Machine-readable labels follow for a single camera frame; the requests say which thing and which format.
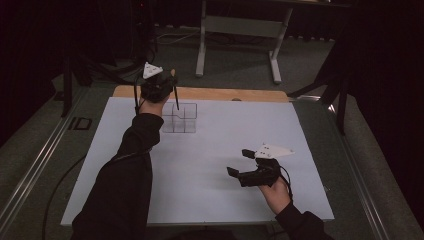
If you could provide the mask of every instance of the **black sleeve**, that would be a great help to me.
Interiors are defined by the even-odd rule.
[[[152,114],[133,119],[117,155],[102,167],[72,222],[72,240],[144,239],[152,188],[148,151],[159,143],[162,124]]]
[[[324,232],[324,223],[311,212],[300,213],[291,202],[276,217],[291,240],[332,240]]]

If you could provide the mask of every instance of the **metal frame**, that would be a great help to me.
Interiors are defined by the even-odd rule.
[[[319,101],[320,97],[317,96],[305,96],[301,95],[295,100],[291,101]],[[358,165],[356,164],[355,157],[353,156],[352,151],[350,150],[349,142],[346,137],[340,134],[339,128],[335,122],[336,120],[336,110],[333,105],[328,106],[327,116],[329,121],[334,122],[335,124],[331,124],[332,131],[336,136],[339,137],[340,142],[344,146],[345,154],[348,159],[349,172],[352,176],[352,182],[355,185],[356,191],[358,193],[359,200],[362,203],[365,215],[368,218],[370,223],[371,230],[374,233],[374,236],[378,240],[388,240],[390,239],[387,229],[383,223],[383,220],[380,217],[380,213],[377,210],[376,204],[368,191],[367,185],[362,177],[361,171],[359,170]]]
[[[286,33],[293,8],[287,9],[283,22],[252,20],[231,17],[210,16],[206,14],[206,0],[202,1],[202,19],[200,22],[200,47],[197,57],[196,76],[202,77],[205,66],[206,44],[205,35],[206,31],[251,35],[260,37],[276,38],[277,43],[273,51],[269,52],[269,60],[272,69],[274,83],[281,83],[281,74],[278,67],[277,56],[280,47],[283,43],[284,35]]]
[[[49,162],[50,157],[62,139],[63,134],[67,130],[67,126],[73,117],[73,112],[87,91],[87,89],[85,89],[85,91],[81,89],[78,90],[75,96],[74,104],[73,106],[71,105],[72,107],[70,108],[70,114],[68,114],[66,118],[61,118],[59,120],[49,139],[40,150],[40,153],[37,155],[31,167],[19,181],[11,197],[6,203],[6,206],[3,208],[0,214],[0,239],[3,239],[3,237],[6,235],[7,230],[18,214],[28,195],[31,193],[32,188],[43,172],[44,167]]]

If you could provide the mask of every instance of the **person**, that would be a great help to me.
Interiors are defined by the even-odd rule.
[[[139,114],[125,131],[117,154],[99,171],[72,222],[71,240],[144,239],[152,189],[149,152],[160,141],[162,109],[168,98],[158,103],[141,99]],[[292,240],[332,239],[321,219],[296,209],[281,178],[259,189]]]

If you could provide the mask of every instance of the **metal stand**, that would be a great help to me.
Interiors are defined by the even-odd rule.
[[[202,19],[200,22],[200,47],[197,57],[196,76],[202,77],[205,66],[205,35],[206,31],[229,34],[240,34],[260,37],[272,37],[277,39],[277,44],[273,51],[269,52],[274,83],[281,83],[281,74],[278,67],[277,56],[283,43],[288,23],[293,12],[293,8],[287,9],[283,22],[273,22],[264,20],[241,19],[231,17],[210,16],[206,14],[206,0],[202,2]]]
[[[339,106],[337,108],[336,123],[340,133],[345,135],[344,116],[346,112],[347,92],[351,76],[352,73],[347,73],[345,75],[331,75],[322,81],[315,81],[314,83],[295,92],[288,93],[287,97],[297,98],[311,90],[314,90],[323,85],[327,85],[327,88],[325,89],[319,101],[324,105],[330,106],[339,95]]]

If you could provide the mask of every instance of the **transparent cube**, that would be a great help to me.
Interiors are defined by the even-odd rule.
[[[196,103],[165,103],[162,111],[164,124],[162,132],[165,133],[195,133],[197,119]]]

